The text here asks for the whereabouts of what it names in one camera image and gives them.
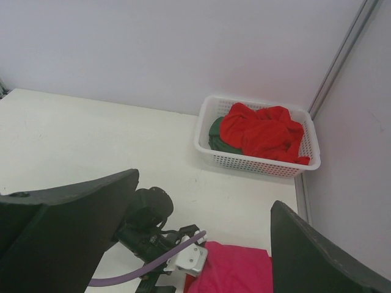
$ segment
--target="white partition wall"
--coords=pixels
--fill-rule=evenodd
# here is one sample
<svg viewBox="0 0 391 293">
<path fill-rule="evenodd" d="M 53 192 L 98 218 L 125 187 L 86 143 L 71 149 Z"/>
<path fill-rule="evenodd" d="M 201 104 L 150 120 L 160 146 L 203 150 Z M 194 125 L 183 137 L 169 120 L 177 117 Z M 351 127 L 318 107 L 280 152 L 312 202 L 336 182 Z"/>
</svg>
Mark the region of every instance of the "white partition wall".
<svg viewBox="0 0 391 293">
<path fill-rule="evenodd" d="M 0 76 L 198 114 L 210 94 L 308 109 L 357 0 L 1 1 Z"/>
<path fill-rule="evenodd" d="M 391 280 L 391 2 L 356 43 L 315 118 L 305 175 L 314 228 Z"/>
</svg>

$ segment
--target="clothing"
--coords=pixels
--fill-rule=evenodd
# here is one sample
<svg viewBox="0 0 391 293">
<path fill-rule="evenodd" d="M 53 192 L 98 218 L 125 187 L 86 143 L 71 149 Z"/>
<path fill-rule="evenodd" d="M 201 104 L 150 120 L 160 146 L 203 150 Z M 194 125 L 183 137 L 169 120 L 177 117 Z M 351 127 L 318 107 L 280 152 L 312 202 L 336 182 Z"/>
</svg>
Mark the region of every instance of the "clothing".
<svg viewBox="0 0 391 293">
<path fill-rule="evenodd" d="M 207 242 L 208 258 L 189 293 L 272 293 L 266 250 Z"/>
<path fill-rule="evenodd" d="M 300 123 L 280 106 L 254 111 L 234 104 L 220 124 L 220 138 L 246 156 L 308 165 L 309 157 L 299 157 L 304 135 Z"/>
<path fill-rule="evenodd" d="M 220 123 L 223 117 L 217 118 L 215 122 L 213 122 L 210 130 L 209 130 L 209 146 L 212 150 L 215 151 L 225 151 L 226 153 L 232 154 L 243 154 L 241 149 L 233 148 L 229 144 L 223 142 L 220 138 Z"/>
</svg>

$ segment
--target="plastic basket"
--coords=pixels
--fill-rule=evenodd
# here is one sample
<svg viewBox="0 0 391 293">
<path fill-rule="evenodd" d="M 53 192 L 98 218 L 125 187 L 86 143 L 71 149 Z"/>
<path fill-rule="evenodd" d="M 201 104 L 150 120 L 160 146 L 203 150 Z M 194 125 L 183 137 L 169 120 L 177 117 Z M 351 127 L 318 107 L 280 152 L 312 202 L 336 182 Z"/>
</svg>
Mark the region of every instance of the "plastic basket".
<svg viewBox="0 0 391 293">
<path fill-rule="evenodd" d="M 228 114 L 232 105 L 241 102 L 253 110 L 273 107 L 277 104 L 259 103 L 252 101 L 241 101 L 237 99 L 220 98 L 209 96 L 202 104 L 195 129 L 194 145 L 201 152 L 203 158 L 213 165 L 224 168 L 244 170 L 248 172 L 261 173 L 272 176 L 292 178 L 305 170 L 316 170 L 320 166 L 320 150 L 316 138 L 315 127 L 310 115 L 301 109 L 281 105 L 290 111 L 292 120 L 303 125 L 304 136 L 300 145 L 299 155 L 311 158 L 309 165 L 280 162 L 259 157 L 244 156 L 241 154 L 230 154 L 222 151 L 214 151 L 209 146 L 209 129 L 213 122 Z"/>
</svg>

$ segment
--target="magenta towel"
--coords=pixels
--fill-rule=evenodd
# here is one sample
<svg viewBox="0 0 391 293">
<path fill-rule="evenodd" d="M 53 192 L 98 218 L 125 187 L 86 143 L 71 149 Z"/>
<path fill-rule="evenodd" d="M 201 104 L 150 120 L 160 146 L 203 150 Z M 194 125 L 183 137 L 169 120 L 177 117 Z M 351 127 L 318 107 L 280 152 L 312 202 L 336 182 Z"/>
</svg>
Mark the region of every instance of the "magenta towel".
<svg viewBox="0 0 391 293">
<path fill-rule="evenodd" d="M 189 293 L 272 293 L 272 265 L 262 249 L 207 242 L 208 259 Z"/>
</svg>

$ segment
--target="white tabletop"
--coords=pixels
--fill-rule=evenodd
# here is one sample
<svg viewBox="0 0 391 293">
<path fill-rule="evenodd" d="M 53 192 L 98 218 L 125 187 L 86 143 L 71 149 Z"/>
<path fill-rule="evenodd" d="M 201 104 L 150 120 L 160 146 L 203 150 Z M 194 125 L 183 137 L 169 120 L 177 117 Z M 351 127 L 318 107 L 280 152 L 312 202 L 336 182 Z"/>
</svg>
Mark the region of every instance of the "white tabletop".
<svg viewBox="0 0 391 293">
<path fill-rule="evenodd" d="M 195 223 L 211 240 L 271 250 L 270 209 L 295 211 L 293 179 L 205 165 L 193 147 L 197 117 L 16 89 L 0 101 L 0 193 L 46 189 L 129 168 L 139 187 L 163 188 L 174 213 L 165 228 Z M 117 244 L 94 277 L 115 277 L 142 262 Z M 138 280 L 86 292 L 134 292 Z M 159 281 L 181 292 L 184 276 Z"/>
</svg>

